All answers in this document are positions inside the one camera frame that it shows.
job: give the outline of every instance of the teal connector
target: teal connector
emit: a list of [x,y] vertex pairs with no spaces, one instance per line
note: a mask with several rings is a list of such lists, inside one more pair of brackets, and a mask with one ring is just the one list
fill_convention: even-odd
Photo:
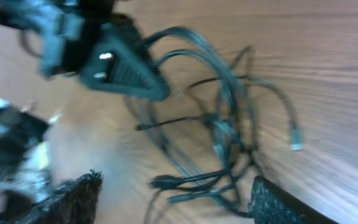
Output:
[[298,128],[291,130],[291,148],[293,151],[300,151],[303,149],[302,135]]

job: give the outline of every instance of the robotic end effector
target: robotic end effector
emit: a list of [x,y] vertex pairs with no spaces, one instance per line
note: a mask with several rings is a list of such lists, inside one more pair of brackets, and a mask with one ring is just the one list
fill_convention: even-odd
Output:
[[0,24],[44,41],[39,72],[78,74],[92,90],[162,101],[170,87],[154,66],[134,21],[112,12],[114,0],[0,0]]

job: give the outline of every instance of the cable bundle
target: cable bundle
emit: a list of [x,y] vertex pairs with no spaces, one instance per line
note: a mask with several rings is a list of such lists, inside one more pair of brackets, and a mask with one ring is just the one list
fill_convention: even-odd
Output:
[[[178,118],[158,123],[157,118],[155,117],[155,110],[152,102],[148,102],[144,105],[138,99],[132,100],[128,97],[126,98],[126,104],[129,110],[140,122],[140,124],[137,126],[137,130],[144,130],[150,139],[153,140],[157,147],[165,154],[167,159],[183,176],[174,177],[171,175],[160,175],[154,178],[150,184],[153,188],[159,189],[154,197],[154,200],[157,198],[157,195],[161,191],[177,190],[186,193],[168,198],[169,203],[177,203],[199,197],[211,197],[215,202],[224,207],[226,210],[229,210],[230,212],[235,213],[241,217],[248,217],[249,215],[247,212],[240,211],[242,200],[237,182],[242,176],[244,176],[249,167],[254,166],[260,173],[262,173],[262,170],[256,163],[253,155],[253,153],[258,150],[257,120],[249,94],[249,87],[251,85],[264,86],[279,96],[279,98],[283,101],[290,117],[292,148],[293,150],[301,150],[301,134],[296,122],[295,110],[289,102],[288,98],[280,91],[280,89],[271,83],[259,78],[250,77],[248,74],[237,76],[233,72],[234,68],[241,61],[242,57],[250,51],[250,47],[246,47],[241,50],[239,55],[229,66],[218,55],[218,53],[211,48],[208,41],[202,35],[187,28],[172,27],[146,38],[141,44],[140,49],[147,50],[154,43],[156,43],[156,41],[169,35],[189,41],[197,48],[199,48],[200,51],[188,49],[174,50],[157,60],[155,63],[156,68],[174,56],[187,55],[206,63],[213,70],[216,77],[207,80],[201,80],[190,85],[186,89],[189,97],[197,102],[198,107],[203,112],[199,116]],[[216,98],[217,106],[214,113],[207,112],[203,102],[191,93],[192,88],[208,82],[220,82],[220,89]],[[228,115],[223,114],[222,108],[220,107],[223,101],[225,101],[229,106]],[[247,105],[246,113],[250,119],[250,130],[252,132],[250,142],[245,142],[243,138],[243,130],[239,125],[242,122],[240,109],[243,102],[245,102]],[[134,109],[135,107],[138,107],[141,113],[136,112]],[[169,140],[161,126],[177,121],[199,121],[208,129],[211,139],[213,140],[214,151],[222,164],[220,170],[206,174],[202,173],[201,169],[181,149],[172,144],[171,140]],[[181,164],[175,160],[172,157],[172,152],[177,153],[183,159],[185,164]],[[244,167],[240,168],[241,171],[238,174],[234,174],[233,170],[237,165],[237,158],[242,154],[248,156],[249,161]],[[229,178],[229,184],[221,188],[216,188],[217,183],[222,180],[223,177]],[[193,183],[195,186],[182,187],[183,184],[189,182]],[[234,191],[234,200],[230,201],[226,197],[223,197],[223,193],[227,192],[228,190]],[[147,217],[145,218],[145,223],[147,223],[147,220],[149,219],[149,209],[146,214]]]

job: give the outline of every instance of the black plug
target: black plug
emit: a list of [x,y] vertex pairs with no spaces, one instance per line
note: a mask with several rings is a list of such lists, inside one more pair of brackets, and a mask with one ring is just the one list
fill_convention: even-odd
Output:
[[159,175],[153,178],[149,182],[150,186],[155,189],[161,190],[173,190],[183,183],[183,179],[180,177],[174,177],[171,175]]

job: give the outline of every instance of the metal bolt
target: metal bolt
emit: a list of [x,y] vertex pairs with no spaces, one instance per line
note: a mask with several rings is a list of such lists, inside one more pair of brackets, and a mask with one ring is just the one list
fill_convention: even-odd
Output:
[[114,55],[111,54],[111,53],[105,53],[105,54],[101,54],[101,55],[99,56],[99,58],[100,58],[101,60],[106,60],[106,59],[114,58]]
[[103,79],[103,78],[106,78],[106,77],[107,77],[106,72],[98,72],[98,73],[93,75],[93,78],[97,78],[97,79]]

